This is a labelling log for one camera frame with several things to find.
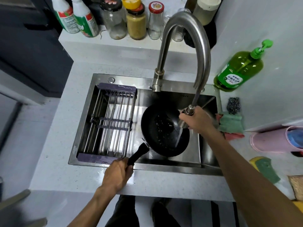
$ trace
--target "pink cup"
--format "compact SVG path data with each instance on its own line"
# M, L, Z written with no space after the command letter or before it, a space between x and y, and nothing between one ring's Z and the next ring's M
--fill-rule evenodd
M287 131L301 126L290 126L279 130L253 134L250 138L250 145L259 152L285 153L291 151L303 151L292 145L287 138Z

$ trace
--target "frying pan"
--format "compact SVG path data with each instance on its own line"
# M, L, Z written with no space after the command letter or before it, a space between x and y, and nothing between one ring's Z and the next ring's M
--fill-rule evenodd
M143 113L141 118L142 135L146 141L128 160L134 165L142 155L153 149L165 157L181 154L189 143L189 130L180 131L178 126L180 112L169 105L153 104Z

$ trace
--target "green pump dispenser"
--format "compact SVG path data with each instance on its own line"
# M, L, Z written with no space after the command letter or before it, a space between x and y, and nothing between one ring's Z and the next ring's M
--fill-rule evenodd
M255 48L252 52L237 52L214 78L214 85L222 91L234 91L262 70L263 61L261 57L265 49L272 45L273 41L266 39L262 42L262 47Z

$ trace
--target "hand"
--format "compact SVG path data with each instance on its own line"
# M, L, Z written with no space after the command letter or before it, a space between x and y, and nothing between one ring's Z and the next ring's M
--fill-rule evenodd
M133 174L133 166L127 166L128 158L114 160L106 169L102 187L110 188L115 194L119 192Z
M195 113L192 116L181 113L179 118L201 135L205 135L208 131L214 129L212 118L199 106L195 107Z

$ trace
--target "sink button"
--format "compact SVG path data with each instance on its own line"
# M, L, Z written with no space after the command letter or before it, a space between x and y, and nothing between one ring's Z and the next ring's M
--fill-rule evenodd
M110 84L113 84L115 82L115 78L114 77L109 77L107 82L110 83Z

